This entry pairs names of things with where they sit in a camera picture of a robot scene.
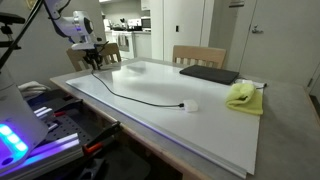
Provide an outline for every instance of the blue light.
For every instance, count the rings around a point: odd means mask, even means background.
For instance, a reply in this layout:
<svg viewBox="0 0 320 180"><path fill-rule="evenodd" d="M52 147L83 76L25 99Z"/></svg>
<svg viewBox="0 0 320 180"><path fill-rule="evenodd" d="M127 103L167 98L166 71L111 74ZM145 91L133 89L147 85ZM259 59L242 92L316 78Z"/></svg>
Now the blue light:
<svg viewBox="0 0 320 180"><path fill-rule="evenodd" d="M0 133L8 136L12 133L11 129L6 125L0 125Z"/></svg>
<svg viewBox="0 0 320 180"><path fill-rule="evenodd" d="M16 144L16 148L19 151L25 151L28 147L26 146L26 144L24 144L23 142L20 142L19 144Z"/></svg>
<svg viewBox="0 0 320 180"><path fill-rule="evenodd" d="M11 134L11 135L7 136L7 139L13 144L16 144L20 141L19 137L15 134Z"/></svg>

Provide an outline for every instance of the wooden chair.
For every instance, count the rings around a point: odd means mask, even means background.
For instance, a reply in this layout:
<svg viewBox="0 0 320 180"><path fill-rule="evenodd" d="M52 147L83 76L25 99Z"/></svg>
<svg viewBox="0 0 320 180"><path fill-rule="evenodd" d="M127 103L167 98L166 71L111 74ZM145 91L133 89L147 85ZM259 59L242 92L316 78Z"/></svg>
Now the wooden chair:
<svg viewBox="0 0 320 180"><path fill-rule="evenodd" d="M172 61L180 64L184 64L186 61L187 65L196 64L221 69L225 55L225 49L175 45Z"/></svg>
<svg viewBox="0 0 320 180"><path fill-rule="evenodd" d="M121 62L121 57L120 57L120 52L119 52L119 47L116 43L110 43L106 44L103 48L103 50L100 52L100 54L103 56L103 60L105 64L111 64L111 63L116 63L116 62ZM76 51L71 48L67 50L67 55L69 56L69 59L76 71L82 71L82 67L79 64L82 62L84 67L86 69L89 69L89 65L85 62L83 57L85 57L86 52L85 51Z"/></svg>

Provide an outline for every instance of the yellow cloth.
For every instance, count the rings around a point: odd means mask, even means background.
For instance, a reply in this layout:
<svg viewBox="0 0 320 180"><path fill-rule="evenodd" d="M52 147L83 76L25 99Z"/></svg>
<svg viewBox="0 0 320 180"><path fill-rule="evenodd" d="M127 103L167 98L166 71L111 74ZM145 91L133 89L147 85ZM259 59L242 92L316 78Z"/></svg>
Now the yellow cloth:
<svg viewBox="0 0 320 180"><path fill-rule="evenodd" d="M233 110L261 115L262 93L256 90L253 84L234 84L226 99L226 106Z"/></svg>

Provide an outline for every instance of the black laptop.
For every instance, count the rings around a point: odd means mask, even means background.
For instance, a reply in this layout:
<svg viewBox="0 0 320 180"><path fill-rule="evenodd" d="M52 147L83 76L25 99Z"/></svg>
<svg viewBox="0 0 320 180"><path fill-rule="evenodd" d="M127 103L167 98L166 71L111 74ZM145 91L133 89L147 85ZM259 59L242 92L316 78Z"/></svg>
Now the black laptop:
<svg viewBox="0 0 320 180"><path fill-rule="evenodd" d="M193 65L180 71L180 74L230 85L239 76L238 72Z"/></svg>

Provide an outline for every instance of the grey floor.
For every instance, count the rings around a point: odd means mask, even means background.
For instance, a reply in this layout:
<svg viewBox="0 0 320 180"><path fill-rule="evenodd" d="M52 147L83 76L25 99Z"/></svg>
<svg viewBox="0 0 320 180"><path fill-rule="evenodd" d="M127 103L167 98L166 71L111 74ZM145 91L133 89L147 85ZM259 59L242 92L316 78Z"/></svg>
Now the grey floor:
<svg viewBox="0 0 320 180"><path fill-rule="evenodd" d="M319 101L318 101L317 97L310 96L310 98L311 98L311 101L312 101L312 103L313 103L313 105L314 105L314 107L315 107L315 109L316 109L316 111L318 113L318 116L320 117L320 104L319 104Z"/></svg>

